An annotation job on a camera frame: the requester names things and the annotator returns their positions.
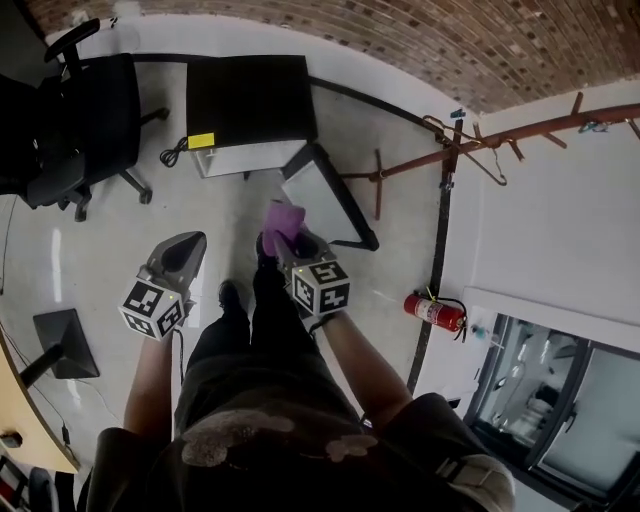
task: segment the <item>office chair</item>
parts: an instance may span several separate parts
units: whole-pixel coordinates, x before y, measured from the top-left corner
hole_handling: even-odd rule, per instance
[[[37,89],[0,75],[0,103],[7,115],[0,194],[18,194],[31,208],[75,203],[75,220],[87,216],[91,185],[115,174],[151,201],[151,189],[129,173],[138,160],[140,128],[165,120],[161,108],[143,117],[133,58],[129,54],[80,62],[76,44],[100,29],[93,19],[74,28],[46,51],[49,62],[65,57],[68,79],[43,80]]]

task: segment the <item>shoe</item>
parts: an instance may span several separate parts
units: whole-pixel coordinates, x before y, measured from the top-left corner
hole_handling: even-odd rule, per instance
[[[240,294],[231,279],[225,279],[222,281],[222,284],[218,289],[218,300],[220,301],[220,307],[223,311],[227,311],[229,308],[242,308]]]
[[[264,267],[265,265],[277,264],[278,260],[275,256],[268,256],[264,252],[264,246],[262,245],[262,233],[258,235],[256,240],[256,256],[258,258],[258,267]]]

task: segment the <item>yellow label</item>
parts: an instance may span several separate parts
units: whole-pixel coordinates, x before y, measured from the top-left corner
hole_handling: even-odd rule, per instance
[[[202,135],[191,135],[188,139],[189,149],[206,148],[215,145],[213,133],[203,133]]]

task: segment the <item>white tile floor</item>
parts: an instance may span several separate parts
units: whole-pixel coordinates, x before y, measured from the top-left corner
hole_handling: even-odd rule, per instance
[[[128,280],[161,240],[184,231],[206,233],[208,250],[194,285],[199,304],[184,328],[186,360],[200,332],[221,314],[219,283],[227,276],[250,282],[263,215],[272,199],[282,197],[277,171],[254,173],[246,183],[241,175],[202,180],[185,154],[176,167],[163,167],[160,151],[175,145],[185,131],[186,65],[141,64],[137,71],[143,112],[171,108],[169,121],[143,129],[137,169],[153,188],[152,203],[139,204],[136,192],[117,177],[94,188],[88,219],[81,224],[73,221],[73,205],[66,212],[56,207],[32,211],[18,200],[0,297],[0,319],[30,360],[42,353],[33,315],[67,308],[78,311],[101,376],[88,381],[93,389],[50,375],[37,386],[64,417],[83,473],[93,460],[98,433],[121,424],[141,346],[141,337],[125,328],[116,309]],[[313,93],[320,143],[342,173],[373,170],[376,147],[384,166],[437,149],[431,134],[391,114],[324,89],[314,87]],[[404,313],[402,301],[429,278],[439,180],[438,165],[387,180],[379,222],[372,218],[373,186],[366,180],[351,183],[380,249],[375,253],[335,249],[353,279],[352,317],[404,379],[420,321]],[[0,201],[0,233],[4,233],[13,198]],[[336,380],[346,389],[335,359],[324,340],[320,343]],[[177,357],[174,360],[177,394]],[[60,417],[36,390],[31,394],[59,434]]]

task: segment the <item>brick ceiling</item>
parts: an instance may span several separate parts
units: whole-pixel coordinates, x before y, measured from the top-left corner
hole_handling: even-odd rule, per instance
[[[26,0],[45,33],[115,0]],[[220,14],[299,30],[407,71],[475,112],[640,73],[637,0],[141,0],[144,14]]]

